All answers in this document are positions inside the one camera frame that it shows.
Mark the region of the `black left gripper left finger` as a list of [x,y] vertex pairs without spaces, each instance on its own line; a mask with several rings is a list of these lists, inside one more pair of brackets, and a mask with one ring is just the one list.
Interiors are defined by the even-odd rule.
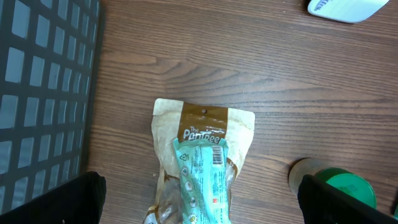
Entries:
[[1,224],[97,224],[106,198],[106,179],[87,172],[1,215]]

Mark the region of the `teal snack packet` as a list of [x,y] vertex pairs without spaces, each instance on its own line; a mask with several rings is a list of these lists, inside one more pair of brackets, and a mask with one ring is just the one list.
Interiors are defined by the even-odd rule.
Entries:
[[228,145],[205,139],[174,139],[182,197],[182,222],[186,224],[229,224],[226,183]]

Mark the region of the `green lid jar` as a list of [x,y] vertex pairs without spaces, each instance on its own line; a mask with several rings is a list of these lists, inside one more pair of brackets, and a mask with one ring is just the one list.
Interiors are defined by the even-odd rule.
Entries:
[[346,169],[333,167],[328,162],[314,158],[301,159],[292,166],[289,172],[289,187],[294,195],[298,195],[299,185],[306,174],[313,175],[372,208],[377,207],[376,194],[367,180]]

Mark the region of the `brown snack bag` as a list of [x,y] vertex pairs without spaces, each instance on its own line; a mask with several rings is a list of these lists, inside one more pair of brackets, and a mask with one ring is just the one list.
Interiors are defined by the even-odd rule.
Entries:
[[242,169],[252,143],[255,114],[234,108],[158,98],[152,115],[154,151],[160,162],[160,171],[155,202],[149,207],[144,223],[183,223],[174,139],[180,142],[205,139],[213,143],[226,140],[229,147],[226,183],[230,211],[231,186]]

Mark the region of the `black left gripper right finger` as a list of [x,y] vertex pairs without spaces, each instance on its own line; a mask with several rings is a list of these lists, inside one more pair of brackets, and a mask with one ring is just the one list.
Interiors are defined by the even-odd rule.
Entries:
[[305,224],[397,224],[395,218],[306,174],[298,188]]

